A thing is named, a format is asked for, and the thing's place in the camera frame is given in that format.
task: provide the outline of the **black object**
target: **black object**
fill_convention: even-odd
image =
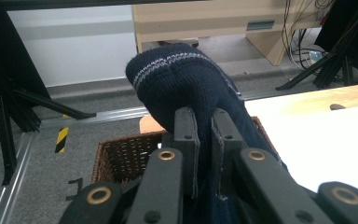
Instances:
[[[241,223],[358,223],[358,189],[339,182],[324,183],[317,193],[303,189],[266,150],[239,142],[241,135],[224,110],[215,110],[213,131],[213,144],[218,145],[213,146],[213,156],[221,162],[216,164],[220,170],[213,169],[217,181],[210,188],[216,189],[222,198],[236,197]],[[117,203],[110,210],[109,204],[98,204],[103,211],[96,212],[85,197],[76,197],[60,223],[182,223],[182,179],[194,174],[191,169],[182,168],[185,159],[173,148],[155,150],[141,183],[131,182],[130,188],[139,186],[134,199],[126,200],[129,193],[123,191],[119,199],[112,199]],[[190,173],[182,174],[182,169]],[[80,195],[100,186],[101,183],[88,186]],[[117,211],[123,210],[126,212],[116,217]]]
[[[336,1],[330,10],[329,17],[337,18],[335,21],[329,21],[327,19],[325,26],[321,31],[321,35],[324,36],[324,42],[317,39],[316,44],[322,45],[325,49],[331,49],[330,52],[317,63],[310,66],[308,69],[283,84],[277,87],[276,90],[288,90],[293,88],[297,83],[311,74],[314,74],[317,70],[321,69],[318,76],[314,79],[313,84],[319,88],[326,88],[334,80],[339,69],[343,69],[343,79],[346,86],[352,85],[352,66],[358,68],[358,1],[350,1],[351,6],[346,7],[346,10],[350,11],[351,17],[346,15],[345,10],[342,11],[341,3],[348,1]],[[331,38],[327,38],[328,28],[333,29],[333,33],[341,34],[339,37],[333,35]]]
[[[75,119],[96,116],[95,113],[76,111],[51,100],[10,17],[0,10],[0,142],[5,166],[3,185],[10,182],[16,168],[10,118],[25,133],[38,131],[41,120],[32,109],[35,105],[42,105]]]

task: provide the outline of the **wicker basket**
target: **wicker basket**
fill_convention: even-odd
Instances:
[[[257,117],[252,117],[252,120],[257,130],[276,152],[260,120]],[[158,148],[158,143],[161,143],[165,133],[143,133],[101,142],[98,145],[91,183],[99,181],[126,183],[142,175],[149,155]]]

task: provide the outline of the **wall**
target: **wall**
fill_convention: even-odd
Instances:
[[[10,11],[47,87],[125,77],[136,55],[131,6]]]

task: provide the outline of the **hazard tape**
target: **hazard tape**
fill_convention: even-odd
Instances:
[[[65,151],[65,142],[66,142],[66,136],[68,135],[69,128],[61,128],[58,133],[57,138],[57,145],[55,149],[55,153],[63,153]]]

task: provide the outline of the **sock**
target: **sock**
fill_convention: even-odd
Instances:
[[[151,49],[128,63],[126,76],[152,117],[169,133],[173,133],[175,111],[183,106],[193,109],[200,140],[199,186],[208,179],[211,117],[216,107],[228,112],[249,147],[265,149],[281,161],[257,131],[234,83],[200,50],[186,44]]]

